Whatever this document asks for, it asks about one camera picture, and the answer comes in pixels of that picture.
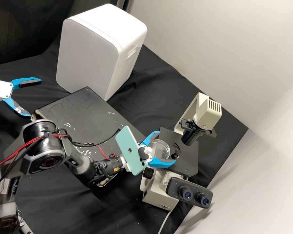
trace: wire bundle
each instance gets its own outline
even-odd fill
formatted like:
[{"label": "wire bundle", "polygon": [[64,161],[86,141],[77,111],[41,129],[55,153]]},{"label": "wire bundle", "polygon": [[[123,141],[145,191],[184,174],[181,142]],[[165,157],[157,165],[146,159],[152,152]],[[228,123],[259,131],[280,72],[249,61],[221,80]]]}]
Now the wire bundle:
[{"label": "wire bundle", "polygon": [[[114,157],[116,157],[116,154],[113,154],[113,153],[112,153],[112,154],[110,154],[109,157],[106,157],[106,155],[104,154],[103,150],[102,150],[101,147],[99,147],[98,145],[100,145],[100,144],[102,144],[102,143],[108,141],[108,140],[111,139],[113,136],[115,136],[119,131],[120,131],[120,128],[119,128],[119,129],[118,129],[118,130],[117,130],[112,136],[110,136],[108,139],[106,139],[106,140],[104,140],[104,141],[102,141],[102,142],[100,142],[100,143],[98,143],[98,144],[89,143],[89,142],[85,142],[85,143],[75,142],[75,141],[72,140],[71,136],[68,134],[67,130],[64,129],[64,128],[56,129],[56,130],[52,131],[51,134],[52,134],[52,137],[67,137],[67,138],[70,140],[70,142],[71,142],[74,146],[79,146],[79,147],[93,147],[93,146],[96,146],[96,147],[99,148],[99,150],[100,150],[101,154],[103,155],[103,157],[104,157],[105,159],[107,159],[107,160],[110,160],[109,157],[110,157],[111,155],[113,155]],[[8,165],[6,171],[5,171],[5,174],[0,178],[0,182],[1,182],[2,180],[5,179],[5,177],[6,177],[6,176],[8,175],[8,173],[14,168],[14,166],[17,164],[17,162],[18,162],[19,160],[21,160],[21,159],[26,155],[26,153],[27,153],[30,149],[36,147],[36,146],[38,145],[38,143],[39,143],[41,140],[43,140],[44,138],[47,138],[48,136],[49,136],[49,132],[46,132],[46,133],[44,133],[42,136],[35,137],[34,139],[32,139],[32,140],[28,141],[27,143],[25,143],[24,145],[22,145],[18,150],[14,151],[11,155],[9,155],[8,157],[6,157],[3,161],[1,161],[1,162],[0,162],[0,166],[1,166],[2,164],[4,164],[5,162],[7,162],[7,161],[13,159],[13,160],[9,163],[9,165]],[[21,153],[21,155],[19,155],[19,152],[20,152],[21,150],[23,150],[25,147],[28,147],[28,148],[26,148],[26,150],[24,150],[24,151]],[[3,181],[3,186],[2,186],[2,190],[0,191],[0,193],[2,193],[3,190],[4,190],[4,181]]]}]

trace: white wall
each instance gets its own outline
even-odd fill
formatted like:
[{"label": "white wall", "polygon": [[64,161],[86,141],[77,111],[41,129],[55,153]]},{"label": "white wall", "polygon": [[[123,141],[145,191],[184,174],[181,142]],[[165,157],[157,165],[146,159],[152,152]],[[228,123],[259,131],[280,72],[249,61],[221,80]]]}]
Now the white wall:
[{"label": "white wall", "polygon": [[249,129],[175,234],[293,233],[293,87]]},{"label": "white wall", "polygon": [[293,84],[293,0],[130,0],[145,45],[252,125]]}]

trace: eyepiece lens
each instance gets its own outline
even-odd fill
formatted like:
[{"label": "eyepiece lens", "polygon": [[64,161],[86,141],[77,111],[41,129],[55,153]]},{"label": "eyepiece lens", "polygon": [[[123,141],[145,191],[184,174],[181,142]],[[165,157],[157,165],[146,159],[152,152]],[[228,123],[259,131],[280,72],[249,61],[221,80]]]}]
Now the eyepiece lens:
[{"label": "eyepiece lens", "polygon": [[208,200],[207,198],[204,198],[204,199],[203,199],[203,204],[204,204],[204,205],[208,205],[208,204],[209,204],[209,200]]},{"label": "eyepiece lens", "polygon": [[192,194],[190,192],[186,192],[185,193],[185,198],[190,199],[192,196]]},{"label": "eyepiece lens", "polygon": [[192,198],[192,192],[188,186],[181,186],[179,188],[179,196],[182,199],[190,200]]}]

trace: white backdrop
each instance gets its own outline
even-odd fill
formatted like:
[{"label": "white backdrop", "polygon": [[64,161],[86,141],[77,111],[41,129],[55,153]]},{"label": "white backdrop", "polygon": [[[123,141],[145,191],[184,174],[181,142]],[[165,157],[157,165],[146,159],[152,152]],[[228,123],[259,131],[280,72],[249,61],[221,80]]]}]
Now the white backdrop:
[{"label": "white backdrop", "polygon": [[145,45],[250,126],[293,84],[293,0],[130,0]]}]

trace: black cable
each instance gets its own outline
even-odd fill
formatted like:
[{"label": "black cable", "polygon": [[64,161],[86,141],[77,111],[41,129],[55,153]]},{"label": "black cable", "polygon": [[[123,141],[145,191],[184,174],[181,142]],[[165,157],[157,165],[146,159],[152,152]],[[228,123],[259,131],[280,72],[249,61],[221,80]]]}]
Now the black cable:
[{"label": "black cable", "polygon": [[64,131],[65,132],[65,134],[67,135],[67,138],[69,139],[70,142],[73,141],[72,137],[68,134],[68,132],[67,132],[67,130],[65,128],[55,129],[51,133],[59,132],[59,134],[61,134],[60,131]]},{"label": "black cable", "polygon": [[84,143],[79,143],[79,142],[76,142],[76,141],[71,141],[71,143],[74,145],[74,146],[78,146],[78,147],[93,147],[93,146],[98,146],[100,144],[103,144],[104,142],[108,141],[109,139],[111,139],[113,136],[115,136],[118,132],[120,131],[120,128],[117,129],[117,131],[112,135],[110,136],[108,139],[100,142],[100,143],[89,143],[89,142],[84,142]]},{"label": "black cable", "polygon": [[4,178],[7,176],[7,174],[9,174],[10,171],[11,171],[11,170],[14,168],[14,166],[17,164],[17,162],[18,162],[19,160],[21,160],[21,159],[27,154],[27,152],[28,152],[31,148],[36,147],[36,146],[38,145],[38,143],[39,143],[43,138],[48,137],[48,135],[49,135],[49,132],[46,132],[45,134],[43,134],[42,136],[40,136],[35,142],[33,142],[33,143],[32,143],[27,149],[25,149],[25,150],[23,151],[23,153],[18,157],[18,159],[15,160],[14,164],[11,165],[10,168],[6,171],[6,173],[0,178],[0,182],[1,182],[2,180],[4,180]]},{"label": "black cable", "polygon": [[113,136],[115,136],[118,132],[120,132],[120,128],[118,128],[117,131],[116,131],[112,136],[110,136],[108,139],[106,139],[106,140],[104,140],[104,141],[102,141],[102,142],[100,142],[100,143],[97,143],[96,145],[100,145],[100,144],[102,144],[102,143],[108,141],[108,140],[111,139]]},{"label": "black cable", "polygon": [[104,167],[103,167],[101,164],[99,164],[99,168],[101,169],[101,171],[103,172],[103,175],[104,175],[106,178],[108,178],[108,179],[111,179],[111,178],[112,178],[111,176],[109,176],[109,175],[106,173]]},{"label": "black cable", "polygon": [[20,213],[20,217],[21,217],[21,219],[19,220],[19,222],[17,223],[17,225],[16,225],[16,227],[15,227],[15,229],[14,229],[14,231],[13,231],[13,233],[12,234],[14,234],[15,233],[15,231],[16,231],[16,229],[19,227],[19,225],[20,225],[20,223],[24,220],[24,216],[23,216],[23,213],[22,213],[22,211],[17,211],[17,215],[19,215],[19,213]]}]

